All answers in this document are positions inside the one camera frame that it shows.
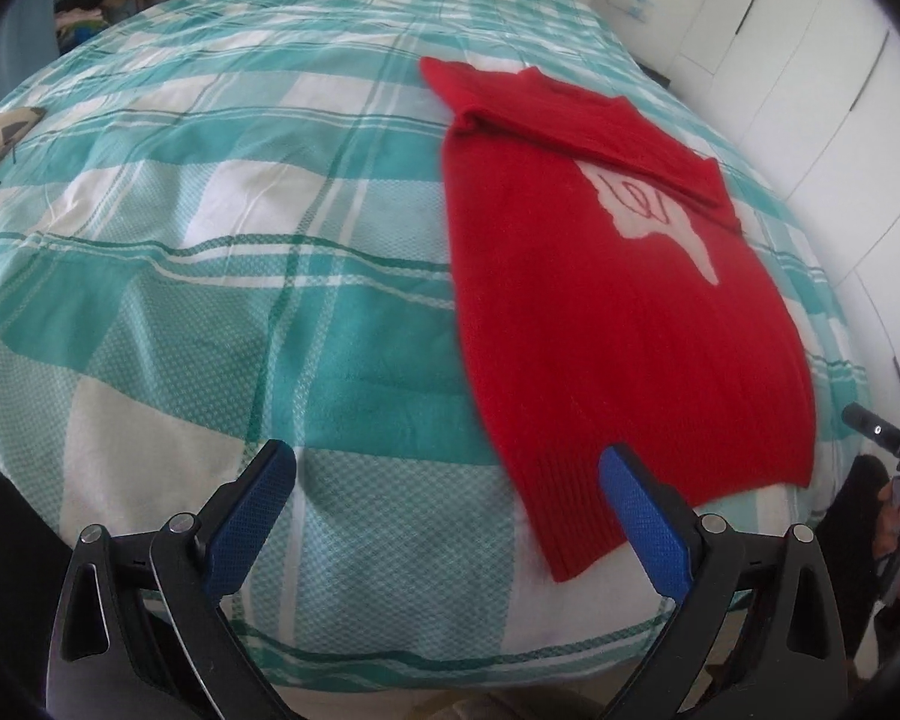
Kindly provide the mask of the person's right hand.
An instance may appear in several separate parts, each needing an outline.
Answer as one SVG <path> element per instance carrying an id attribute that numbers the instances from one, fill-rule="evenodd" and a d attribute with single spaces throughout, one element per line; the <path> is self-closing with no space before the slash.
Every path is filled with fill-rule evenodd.
<path id="1" fill-rule="evenodd" d="M 900 540 L 900 504 L 893 499 L 894 484 L 885 484 L 878 493 L 880 511 L 875 525 L 875 538 L 873 538 L 873 557 L 883 557 L 893 554 L 898 549 Z"/>

